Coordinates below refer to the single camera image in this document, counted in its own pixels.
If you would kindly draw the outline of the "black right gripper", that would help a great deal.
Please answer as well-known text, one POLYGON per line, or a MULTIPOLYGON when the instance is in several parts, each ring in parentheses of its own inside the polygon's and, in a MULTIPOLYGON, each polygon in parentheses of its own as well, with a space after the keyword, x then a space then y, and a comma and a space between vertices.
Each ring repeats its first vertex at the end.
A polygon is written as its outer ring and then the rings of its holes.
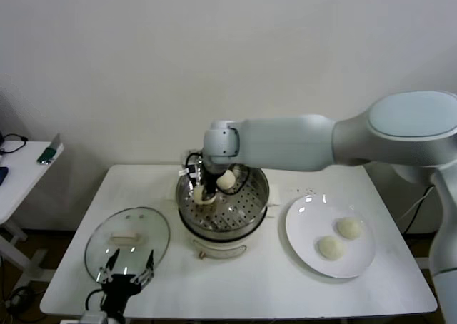
POLYGON ((206 196, 214 196, 217 189, 217 179, 219 177, 212 174, 206 166, 204 166, 204 192, 206 196))

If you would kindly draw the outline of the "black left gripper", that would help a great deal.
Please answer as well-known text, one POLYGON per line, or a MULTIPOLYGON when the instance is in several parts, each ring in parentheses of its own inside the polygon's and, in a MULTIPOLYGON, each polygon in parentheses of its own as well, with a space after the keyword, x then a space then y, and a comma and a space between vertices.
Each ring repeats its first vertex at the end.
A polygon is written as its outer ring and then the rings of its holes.
POLYGON ((154 250, 149 254, 145 269, 137 276, 134 274, 112 274, 119 253, 120 249, 118 248, 109 257, 106 265, 99 268, 96 277, 97 283, 104 283, 102 290, 105 298, 102 303, 102 310, 106 313, 123 313, 129 299, 140 293, 140 285, 147 285, 154 277, 154 250))

